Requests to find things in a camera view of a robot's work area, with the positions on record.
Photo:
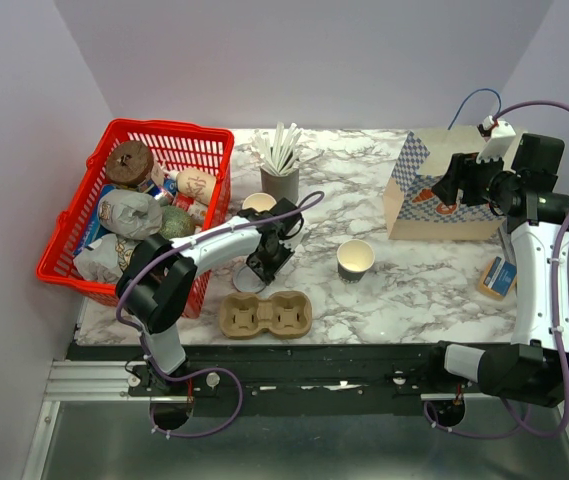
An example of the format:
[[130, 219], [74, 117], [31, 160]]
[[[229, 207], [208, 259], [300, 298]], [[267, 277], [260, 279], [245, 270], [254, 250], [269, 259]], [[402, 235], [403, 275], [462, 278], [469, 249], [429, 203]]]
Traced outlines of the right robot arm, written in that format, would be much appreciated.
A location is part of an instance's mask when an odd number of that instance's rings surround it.
[[517, 270], [511, 341], [487, 350], [441, 345], [424, 379], [444, 392], [460, 378], [486, 395], [555, 407], [569, 397], [569, 196], [554, 192], [561, 140], [492, 131], [478, 153], [456, 153], [433, 193], [446, 205], [486, 204], [501, 212]]

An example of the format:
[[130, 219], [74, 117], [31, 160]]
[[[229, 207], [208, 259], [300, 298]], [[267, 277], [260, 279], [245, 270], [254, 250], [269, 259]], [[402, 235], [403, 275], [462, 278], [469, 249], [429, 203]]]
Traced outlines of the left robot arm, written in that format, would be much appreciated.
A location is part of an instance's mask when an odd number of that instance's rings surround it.
[[244, 257], [265, 285], [293, 255], [290, 239], [304, 225], [303, 206], [279, 200], [266, 211], [244, 209], [227, 222], [188, 238], [167, 240], [154, 234], [134, 250], [115, 287], [116, 319], [133, 327], [151, 382], [165, 395], [178, 393], [186, 380], [177, 320], [185, 312], [195, 281], [210, 270]]

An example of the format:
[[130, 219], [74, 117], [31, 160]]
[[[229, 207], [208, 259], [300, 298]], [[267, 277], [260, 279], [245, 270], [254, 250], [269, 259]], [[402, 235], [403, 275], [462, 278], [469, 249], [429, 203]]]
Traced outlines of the white plastic cup lid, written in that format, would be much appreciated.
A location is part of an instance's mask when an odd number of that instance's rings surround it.
[[234, 271], [233, 285], [240, 293], [260, 293], [266, 283], [248, 265], [241, 265]]

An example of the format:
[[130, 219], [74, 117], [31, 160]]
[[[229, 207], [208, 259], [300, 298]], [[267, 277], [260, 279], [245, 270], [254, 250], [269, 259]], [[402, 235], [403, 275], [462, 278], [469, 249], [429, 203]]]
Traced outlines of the black paper coffee cup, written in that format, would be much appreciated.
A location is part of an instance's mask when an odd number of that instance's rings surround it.
[[346, 283], [358, 283], [375, 262], [372, 247], [367, 242], [357, 239], [341, 244], [336, 257], [338, 275]]

